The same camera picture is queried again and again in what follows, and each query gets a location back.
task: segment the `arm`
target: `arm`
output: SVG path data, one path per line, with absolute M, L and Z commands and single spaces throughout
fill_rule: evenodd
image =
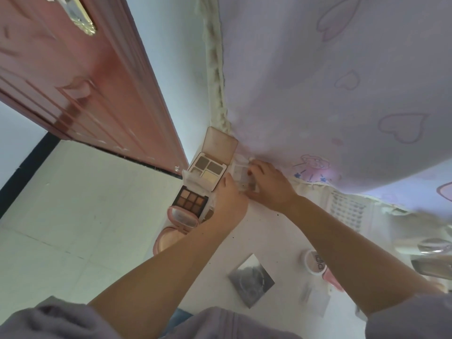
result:
M 369 316 L 418 293 L 441 293 L 404 263 L 299 196 L 273 165 L 255 160 L 249 169 L 260 192 L 249 198 L 287 216 L 307 237 L 338 282 Z
M 230 174 L 217 187 L 211 219 L 150 258 L 90 302 L 125 339 L 157 338 L 218 246 L 248 209 Z

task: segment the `red wooden door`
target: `red wooden door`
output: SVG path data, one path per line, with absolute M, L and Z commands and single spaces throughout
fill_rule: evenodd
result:
M 125 1 L 80 1 L 93 36 L 58 2 L 0 0 L 3 99 L 57 134 L 179 174 L 187 160 Z

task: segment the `door handle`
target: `door handle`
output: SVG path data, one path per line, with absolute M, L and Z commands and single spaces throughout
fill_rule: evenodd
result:
M 72 22 L 88 36 L 96 33 L 96 27 L 80 0 L 47 0 L 57 1 L 65 10 Z

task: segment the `forearm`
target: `forearm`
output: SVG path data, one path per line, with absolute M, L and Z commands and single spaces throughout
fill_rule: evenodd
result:
M 367 315 L 417 293 L 439 293 L 404 263 L 306 198 L 285 212 L 325 261 L 347 294 Z
M 157 338 L 234 228 L 217 214 L 111 285 L 90 306 L 125 339 Z

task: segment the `woman's left hand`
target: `woman's left hand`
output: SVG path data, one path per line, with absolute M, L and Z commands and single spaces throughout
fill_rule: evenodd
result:
M 248 210 L 248 198 L 240 193 L 230 173 L 217 186 L 217 202 L 214 216 L 223 217 L 237 226 L 245 217 Z

